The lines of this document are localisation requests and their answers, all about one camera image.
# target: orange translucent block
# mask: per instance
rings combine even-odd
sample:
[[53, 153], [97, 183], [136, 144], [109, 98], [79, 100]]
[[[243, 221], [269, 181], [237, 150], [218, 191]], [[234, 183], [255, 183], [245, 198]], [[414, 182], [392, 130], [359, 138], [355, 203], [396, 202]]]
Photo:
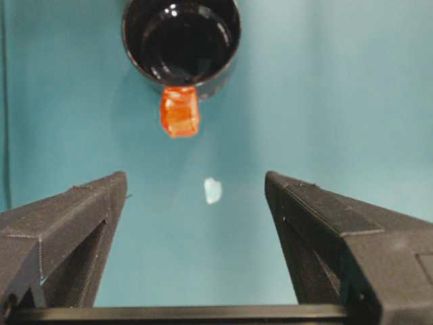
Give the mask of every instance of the orange translucent block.
[[161, 99], [161, 124], [171, 137], [193, 137], [200, 128], [195, 87], [167, 87]]

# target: black ceramic cup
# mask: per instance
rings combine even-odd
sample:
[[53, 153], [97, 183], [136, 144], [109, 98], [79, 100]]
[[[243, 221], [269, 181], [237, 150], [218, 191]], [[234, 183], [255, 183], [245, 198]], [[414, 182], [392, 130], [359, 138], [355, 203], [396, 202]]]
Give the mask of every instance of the black ceramic cup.
[[240, 14], [235, 0], [132, 0], [122, 35], [129, 58], [154, 89], [195, 87], [204, 100], [233, 70]]

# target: small white piece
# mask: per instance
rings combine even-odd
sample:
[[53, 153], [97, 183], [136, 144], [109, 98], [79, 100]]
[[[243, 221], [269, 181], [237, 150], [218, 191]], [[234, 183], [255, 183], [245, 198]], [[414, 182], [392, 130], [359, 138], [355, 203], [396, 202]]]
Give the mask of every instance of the small white piece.
[[204, 180], [204, 194], [209, 205], [217, 203], [223, 195], [223, 185], [213, 177]]

